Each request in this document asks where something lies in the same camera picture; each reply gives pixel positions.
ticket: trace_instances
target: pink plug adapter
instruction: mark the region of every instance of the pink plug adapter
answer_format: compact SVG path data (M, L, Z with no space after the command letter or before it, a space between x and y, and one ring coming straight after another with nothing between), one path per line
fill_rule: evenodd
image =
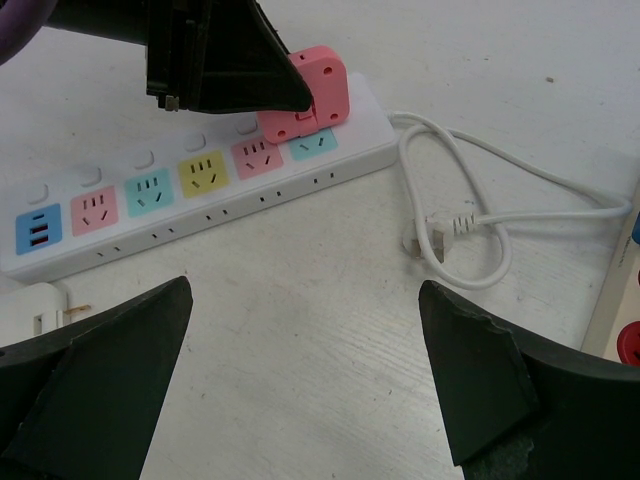
M280 143L316 133L344 122L349 116L347 68L329 47L311 47L289 55L313 95L306 112L258 112L265 138Z

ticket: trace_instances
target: power strip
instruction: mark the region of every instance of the power strip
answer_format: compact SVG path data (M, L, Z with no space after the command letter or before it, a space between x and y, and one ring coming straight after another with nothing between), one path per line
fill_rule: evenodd
M0 270L51 281L393 164L397 138L362 75L348 120L272 145L234 114L0 193Z
M68 325L66 310L67 295L48 283L0 295L0 353L2 347Z
M640 366L640 184L593 311L582 351Z

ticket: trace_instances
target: blue outlet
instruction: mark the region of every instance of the blue outlet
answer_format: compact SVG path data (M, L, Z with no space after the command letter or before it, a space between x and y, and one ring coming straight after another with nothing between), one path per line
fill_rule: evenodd
M173 203L173 188L166 168L130 178L124 184L124 191L130 217L146 215Z
M289 148L293 159L302 161L335 150L338 148L338 142L331 129L325 128L313 135L291 140Z
M39 250L62 240L60 204L23 213L16 217L16 254Z

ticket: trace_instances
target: red object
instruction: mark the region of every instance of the red object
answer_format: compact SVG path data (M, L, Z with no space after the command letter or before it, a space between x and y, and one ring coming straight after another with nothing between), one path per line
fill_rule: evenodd
M633 322L618 335L618 356L622 363L640 367L640 322Z
M264 137L234 145L231 154L240 180L262 175L284 165L280 149Z
M106 187L71 200L71 230L74 237L118 223L115 187Z
M349 116L347 68L336 52L317 46L289 55L313 95L306 112L258 112L258 123L271 143L304 137L344 122Z

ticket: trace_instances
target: socket hole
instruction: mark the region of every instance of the socket hole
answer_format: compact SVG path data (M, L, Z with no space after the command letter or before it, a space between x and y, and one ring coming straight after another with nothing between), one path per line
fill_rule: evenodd
M48 228L49 228L49 225L45 223L43 225L38 225L37 227L30 228L29 232L31 232L31 235L33 235L34 233L44 232Z
M33 317L33 336L42 335L42 315Z
M36 245L41 245L49 241L49 235L45 235L44 237L36 238L35 240L31 240L31 246L35 247Z

